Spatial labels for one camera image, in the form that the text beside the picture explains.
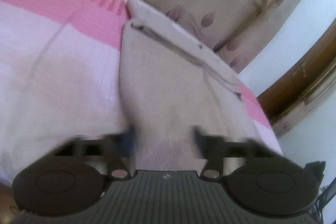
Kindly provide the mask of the white knitted small garment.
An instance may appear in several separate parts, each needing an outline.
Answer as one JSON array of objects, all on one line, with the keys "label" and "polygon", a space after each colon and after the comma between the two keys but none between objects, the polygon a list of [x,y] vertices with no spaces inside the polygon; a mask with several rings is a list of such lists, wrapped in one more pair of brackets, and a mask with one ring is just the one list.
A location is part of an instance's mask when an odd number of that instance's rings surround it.
[{"label": "white knitted small garment", "polygon": [[137,132],[134,169],[200,171],[194,127],[230,141],[259,139],[238,76],[220,57],[140,1],[127,9],[120,93]]}]

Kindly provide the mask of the pink checked bed sheet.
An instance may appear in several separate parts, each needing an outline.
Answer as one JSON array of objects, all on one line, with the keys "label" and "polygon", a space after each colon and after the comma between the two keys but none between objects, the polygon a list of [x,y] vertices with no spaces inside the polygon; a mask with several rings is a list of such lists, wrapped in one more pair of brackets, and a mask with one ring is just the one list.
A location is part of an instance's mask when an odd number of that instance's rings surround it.
[{"label": "pink checked bed sheet", "polygon": [[[1,182],[75,135],[133,125],[120,93],[128,1],[1,0]],[[241,81],[240,90],[255,140],[280,152],[256,97]]]}]

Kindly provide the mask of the brown wooden door frame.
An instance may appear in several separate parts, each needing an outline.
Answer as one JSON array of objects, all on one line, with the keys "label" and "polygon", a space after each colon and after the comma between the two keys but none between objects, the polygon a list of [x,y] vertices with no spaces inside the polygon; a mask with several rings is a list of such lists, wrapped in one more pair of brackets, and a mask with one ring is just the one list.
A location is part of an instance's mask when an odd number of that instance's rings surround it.
[{"label": "brown wooden door frame", "polygon": [[335,22],[295,65],[258,96],[258,101],[280,138],[334,91]]}]

